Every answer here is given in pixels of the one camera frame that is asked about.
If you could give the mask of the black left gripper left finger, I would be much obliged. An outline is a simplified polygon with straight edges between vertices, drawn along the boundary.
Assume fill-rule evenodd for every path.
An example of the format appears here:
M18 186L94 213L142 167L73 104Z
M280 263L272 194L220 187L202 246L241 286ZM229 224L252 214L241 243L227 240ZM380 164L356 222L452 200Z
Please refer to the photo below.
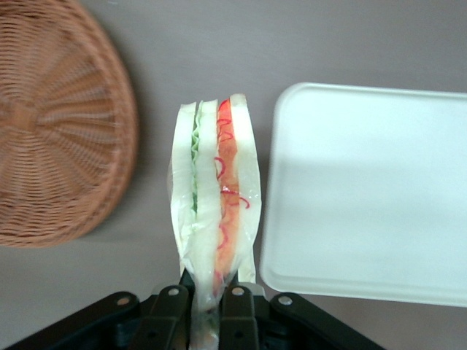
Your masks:
M141 301L123 291L8 346L8 349L187 349L193 281L186 273Z

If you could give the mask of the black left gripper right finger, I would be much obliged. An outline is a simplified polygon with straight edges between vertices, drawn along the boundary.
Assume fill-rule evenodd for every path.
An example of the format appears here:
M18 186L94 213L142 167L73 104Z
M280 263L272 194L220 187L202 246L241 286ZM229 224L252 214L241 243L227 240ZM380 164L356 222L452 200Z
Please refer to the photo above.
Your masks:
M220 307L219 349L381 349L307 299L260 286L229 287Z

